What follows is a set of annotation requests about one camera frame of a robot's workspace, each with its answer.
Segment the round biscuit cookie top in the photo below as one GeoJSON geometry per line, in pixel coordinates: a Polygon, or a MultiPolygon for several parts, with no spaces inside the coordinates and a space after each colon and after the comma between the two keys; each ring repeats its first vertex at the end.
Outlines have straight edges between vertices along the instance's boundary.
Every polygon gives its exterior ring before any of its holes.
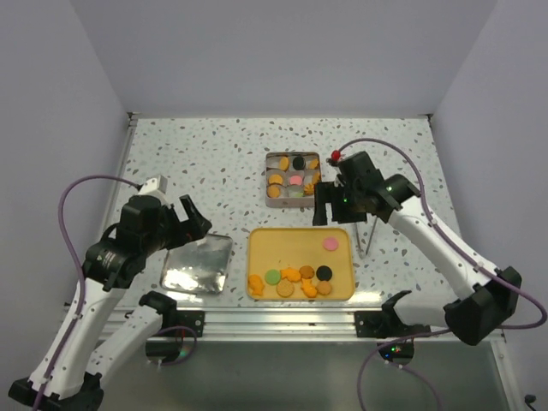
{"type": "Polygon", "coordinates": [[[270,185],[283,185],[284,183],[284,179],[281,175],[279,174],[272,174],[269,176],[268,178],[268,183],[270,185]]]}

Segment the metal tongs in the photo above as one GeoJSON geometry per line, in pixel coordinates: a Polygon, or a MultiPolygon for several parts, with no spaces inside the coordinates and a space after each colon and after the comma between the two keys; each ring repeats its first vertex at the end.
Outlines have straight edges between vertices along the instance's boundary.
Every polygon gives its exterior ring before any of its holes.
{"type": "Polygon", "coordinates": [[[360,259],[364,259],[370,253],[377,226],[378,217],[371,223],[353,223],[355,246],[360,259]]]}

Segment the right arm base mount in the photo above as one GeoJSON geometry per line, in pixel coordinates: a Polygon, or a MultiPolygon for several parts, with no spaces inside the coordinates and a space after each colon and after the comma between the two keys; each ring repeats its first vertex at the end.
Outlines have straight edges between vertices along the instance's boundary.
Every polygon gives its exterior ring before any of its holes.
{"type": "Polygon", "coordinates": [[[428,325],[405,325],[394,313],[384,311],[354,312],[354,328],[358,338],[384,339],[429,333],[428,325]]]}

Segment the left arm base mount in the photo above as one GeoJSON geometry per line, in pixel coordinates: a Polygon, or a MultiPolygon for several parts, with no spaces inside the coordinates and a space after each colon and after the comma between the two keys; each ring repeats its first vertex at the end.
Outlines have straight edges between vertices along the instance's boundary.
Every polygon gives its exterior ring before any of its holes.
{"type": "Polygon", "coordinates": [[[174,326],[185,326],[192,329],[198,338],[203,336],[206,324],[206,313],[200,310],[178,310],[173,320],[174,326]]]}

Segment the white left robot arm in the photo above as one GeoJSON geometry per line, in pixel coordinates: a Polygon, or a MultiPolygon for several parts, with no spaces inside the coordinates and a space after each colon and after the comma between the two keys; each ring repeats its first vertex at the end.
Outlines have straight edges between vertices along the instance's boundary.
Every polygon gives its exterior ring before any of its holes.
{"type": "Polygon", "coordinates": [[[34,410],[96,410],[114,372],[149,337],[176,330],[197,337],[179,323],[176,301],[150,291],[106,341],[99,337],[110,314],[153,253],[203,239],[211,229],[189,196],[180,198],[187,220],[151,195],[135,195],[120,220],[86,251],[73,303],[48,353],[35,371],[16,380],[9,397],[34,410]]]}

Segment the swirl butter cookie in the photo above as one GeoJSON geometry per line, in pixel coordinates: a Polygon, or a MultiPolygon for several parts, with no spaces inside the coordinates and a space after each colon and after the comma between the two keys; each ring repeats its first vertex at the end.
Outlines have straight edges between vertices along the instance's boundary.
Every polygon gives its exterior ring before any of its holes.
{"type": "Polygon", "coordinates": [[[303,187],[303,194],[306,197],[314,196],[315,193],[315,185],[312,183],[308,183],[303,187]]]}
{"type": "Polygon", "coordinates": [[[317,170],[319,168],[319,160],[317,158],[309,162],[307,168],[309,170],[317,170]]]}

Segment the round biscuit cookie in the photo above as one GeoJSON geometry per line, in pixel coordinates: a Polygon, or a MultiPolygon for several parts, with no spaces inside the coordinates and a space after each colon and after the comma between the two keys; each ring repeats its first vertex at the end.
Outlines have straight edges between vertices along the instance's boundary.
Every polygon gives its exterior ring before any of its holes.
{"type": "Polygon", "coordinates": [[[268,183],[270,185],[283,185],[284,183],[284,179],[281,175],[279,174],[272,174],[269,176],[268,178],[268,183]]]}
{"type": "Polygon", "coordinates": [[[281,188],[275,184],[269,185],[266,192],[271,199],[279,198],[282,193],[281,188]]]}

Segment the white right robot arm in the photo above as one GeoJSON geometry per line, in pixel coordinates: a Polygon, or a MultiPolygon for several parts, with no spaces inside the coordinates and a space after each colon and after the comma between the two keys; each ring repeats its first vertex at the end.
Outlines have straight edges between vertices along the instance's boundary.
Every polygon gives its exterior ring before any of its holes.
{"type": "Polygon", "coordinates": [[[424,194],[405,176],[383,177],[366,152],[348,158],[334,151],[328,160],[338,170],[333,182],[314,189],[313,225],[357,223],[373,216],[407,237],[443,275],[456,295],[446,304],[422,299],[409,290],[391,296],[371,327],[376,337],[397,337],[445,327],[475,346],[511,317],[521,275],[482,259],[424,204],[424,194]]]}

